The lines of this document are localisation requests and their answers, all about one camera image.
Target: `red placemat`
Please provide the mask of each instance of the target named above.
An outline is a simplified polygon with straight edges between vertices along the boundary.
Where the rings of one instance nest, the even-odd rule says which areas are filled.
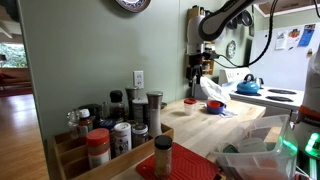
[[[157,179],[154,175],[154,155],[138,164],[136,171],[145,179]],[[168,179],[213,180],[218,172],[216,164],[177,143],[173,143],[171,174]]]

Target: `wooden floor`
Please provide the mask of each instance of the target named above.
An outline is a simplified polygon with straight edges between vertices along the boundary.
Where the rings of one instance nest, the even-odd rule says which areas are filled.
[[[0,179],[49,179],[33,95],[0,98]]]

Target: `butcher block counter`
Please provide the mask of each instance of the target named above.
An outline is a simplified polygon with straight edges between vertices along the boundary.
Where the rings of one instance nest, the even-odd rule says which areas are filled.
[[[174,101],[161,110],[161,122],[174,129],[174,142],[208,158],[210,150],[241,121],[261,118],[266,108],[253,104],[230,100],[227,109],[237,116],[223,118],[208,114],[205,102],[197,102],[196,111],[191,116],[184,113],[183,100]],[[136,165],[128,168],[113,179],[141,179],[135,171]]]

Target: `wall outlet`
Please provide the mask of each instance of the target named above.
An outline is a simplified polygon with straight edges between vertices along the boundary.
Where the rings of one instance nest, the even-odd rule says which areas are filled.
[[[139,89],[144,88],[144,76],[143,71],[133,71],[133,85]]]

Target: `plastic bag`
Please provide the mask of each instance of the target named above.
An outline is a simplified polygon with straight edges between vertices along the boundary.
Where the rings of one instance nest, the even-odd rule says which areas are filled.
[[[207,77],[201,77],[200,86],[201,86],[202,91],[208,97],[211,97],[214,100],[226,103],[227,101],[229,101],[231,99],[228,92],[223,91],[221,86],[214,83],[211,79],[209,79]]]

